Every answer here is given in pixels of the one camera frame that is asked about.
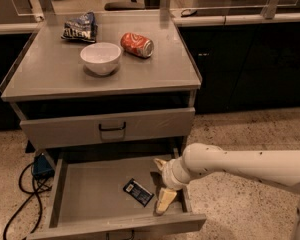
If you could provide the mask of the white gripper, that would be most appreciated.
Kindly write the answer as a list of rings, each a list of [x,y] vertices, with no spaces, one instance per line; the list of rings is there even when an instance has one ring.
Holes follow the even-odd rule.
[[[155,208],[155,212],[162,215],[177,196],[176,191],[189,184],[190,172],[181,157],[169,161],[154,158],[153,161],[158,170],[161,171],[163,183],[167,187],[160,189]]]

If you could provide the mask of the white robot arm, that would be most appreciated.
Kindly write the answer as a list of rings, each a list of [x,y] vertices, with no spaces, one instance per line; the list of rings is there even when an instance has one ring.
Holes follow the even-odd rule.
[[[176,159],[156,158],[154,162],[164,184],[156,204],[159,214],[168,209],[179,190],[214,172],[224,171],[300,194],[300,150],[226,151],[193,143]],[[300,199],[291,240],[300,240]]]

